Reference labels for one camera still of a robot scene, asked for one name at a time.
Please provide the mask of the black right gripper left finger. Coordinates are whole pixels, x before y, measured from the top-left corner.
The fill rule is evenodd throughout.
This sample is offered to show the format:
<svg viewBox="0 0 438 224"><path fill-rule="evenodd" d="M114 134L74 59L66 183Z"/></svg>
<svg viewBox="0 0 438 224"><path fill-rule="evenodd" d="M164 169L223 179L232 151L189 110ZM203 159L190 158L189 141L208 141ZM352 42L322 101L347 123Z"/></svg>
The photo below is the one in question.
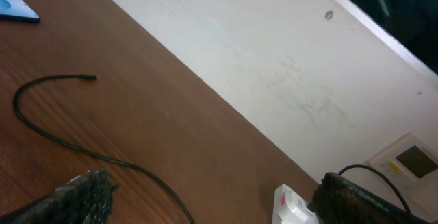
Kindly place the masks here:
<svg viewBox="0 0 438 224"><path fill-rule="evenodd" d="M113 195L107 169L78 175L53 192L1 216L1 224L105 224Z"/></svg>

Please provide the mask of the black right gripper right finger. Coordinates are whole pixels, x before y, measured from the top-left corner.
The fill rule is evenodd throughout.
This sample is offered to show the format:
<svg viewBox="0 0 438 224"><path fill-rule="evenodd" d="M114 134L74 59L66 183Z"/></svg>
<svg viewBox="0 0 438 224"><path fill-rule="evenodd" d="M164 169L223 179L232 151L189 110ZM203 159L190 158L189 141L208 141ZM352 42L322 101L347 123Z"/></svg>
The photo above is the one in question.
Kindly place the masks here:
<svg viewBox="0 0 438 224"><path fill-rule="evenodd" d="M325 224L428 224L333 172L325 174L307 207Z"/></svg>

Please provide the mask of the blue Galaxy smartphone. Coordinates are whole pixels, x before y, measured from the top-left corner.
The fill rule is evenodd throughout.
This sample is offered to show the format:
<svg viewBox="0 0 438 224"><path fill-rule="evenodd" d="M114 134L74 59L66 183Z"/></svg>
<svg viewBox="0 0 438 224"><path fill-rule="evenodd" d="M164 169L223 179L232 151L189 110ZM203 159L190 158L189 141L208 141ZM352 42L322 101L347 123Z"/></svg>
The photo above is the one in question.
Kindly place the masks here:
<svg viewBox="0 0 438 224"><path fill-rule="evenodd" d="M1 20L39 23L40 17L23 0L0 0Z"/></svg>

